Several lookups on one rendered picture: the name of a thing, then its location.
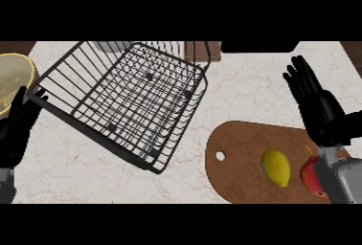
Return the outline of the brown wooden cutting board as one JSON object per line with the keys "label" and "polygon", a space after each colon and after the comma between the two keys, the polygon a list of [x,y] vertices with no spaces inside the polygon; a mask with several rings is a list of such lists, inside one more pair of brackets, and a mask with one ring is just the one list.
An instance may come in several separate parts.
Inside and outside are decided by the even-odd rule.
{"label": "brown wooden cutting board", "polygon": [[[291,178],[286,188],[268,180],[261,153],[268,147],[286,156]],[[307,131],[255,122],[224,122],[206,142],[205,169],[214,191],[230,203],[329,204],[314,196],[300,179],[300,168],[317,152]]]}

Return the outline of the brown wooden block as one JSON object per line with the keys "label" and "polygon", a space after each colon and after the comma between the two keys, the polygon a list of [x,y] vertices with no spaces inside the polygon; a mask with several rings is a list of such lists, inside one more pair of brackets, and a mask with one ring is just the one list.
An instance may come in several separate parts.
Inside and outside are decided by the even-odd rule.
{"label": "brown wooden block", "polygon": [[190,62],[220,61],[220,42],[186,41],[183,44],[183,58]]}

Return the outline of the grey metal container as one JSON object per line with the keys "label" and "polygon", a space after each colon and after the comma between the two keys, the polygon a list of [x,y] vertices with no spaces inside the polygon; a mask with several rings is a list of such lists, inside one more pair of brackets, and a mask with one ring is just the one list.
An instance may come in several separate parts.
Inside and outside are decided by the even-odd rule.
{"label": "grey metal container", "polygon": [[131,41],[94,41],[97,50],[104,53],[118,53],[125,50],[133,42]]}

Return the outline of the yellow rimmed glass bowl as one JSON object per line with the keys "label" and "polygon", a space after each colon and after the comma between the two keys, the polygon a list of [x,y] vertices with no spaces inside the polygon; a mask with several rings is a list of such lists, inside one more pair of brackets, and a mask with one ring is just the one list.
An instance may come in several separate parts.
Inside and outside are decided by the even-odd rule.
{"label": "yellow rimmed glass bowl", "polygon": [[8,116],[19,87],[29,87],[37,77],[37,67],[28,56],[0,54],[0,120]]}

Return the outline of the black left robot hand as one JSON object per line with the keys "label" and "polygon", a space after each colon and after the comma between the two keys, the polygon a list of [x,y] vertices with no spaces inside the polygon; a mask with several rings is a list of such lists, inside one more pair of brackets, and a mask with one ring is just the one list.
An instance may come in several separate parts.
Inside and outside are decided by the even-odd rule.
{"label": "black left robot hand", "polygon": [[25,92],[26,87],[20,86],[8,116],[0,120],[0,168],[14,168],[20,163],[29,131],[42,109],[32,100],[23,100]]}

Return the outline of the yellow lemon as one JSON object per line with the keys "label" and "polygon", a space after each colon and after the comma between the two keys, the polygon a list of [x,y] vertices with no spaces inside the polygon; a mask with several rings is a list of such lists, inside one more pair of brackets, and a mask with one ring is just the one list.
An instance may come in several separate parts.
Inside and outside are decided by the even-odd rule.
{"label": "yellow lemon", "polygon": [[280,187],[288,186],[291,168],[285,154],[268,147],[261,154],[261,167],[270,181]]}

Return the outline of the red apple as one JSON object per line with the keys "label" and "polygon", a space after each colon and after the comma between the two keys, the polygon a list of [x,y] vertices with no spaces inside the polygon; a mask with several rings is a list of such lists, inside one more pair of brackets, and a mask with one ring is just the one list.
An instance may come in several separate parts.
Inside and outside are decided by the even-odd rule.
{"label": "red apple", "polygon": [[317,157],[311,156],[301,166],[300,177],[301,177],[302,184],[307,190],[310,191],[310,193],[317,197],[326,198],[328,194],[325,193],[320,187],[319,180],[314,173],[316,162],[317,162]]}

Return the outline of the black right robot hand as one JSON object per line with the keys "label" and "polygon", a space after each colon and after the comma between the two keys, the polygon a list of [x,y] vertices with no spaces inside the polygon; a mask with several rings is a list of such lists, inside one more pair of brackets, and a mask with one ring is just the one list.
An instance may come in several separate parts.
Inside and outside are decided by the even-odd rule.
{"label": "black right robot hand", "polygon": [[322,88],[302,56],[291,58],[282,78],[314,144],[323,147],[350,145],[351,139],[362,138],[362,110],[345,113],[334,94]]}

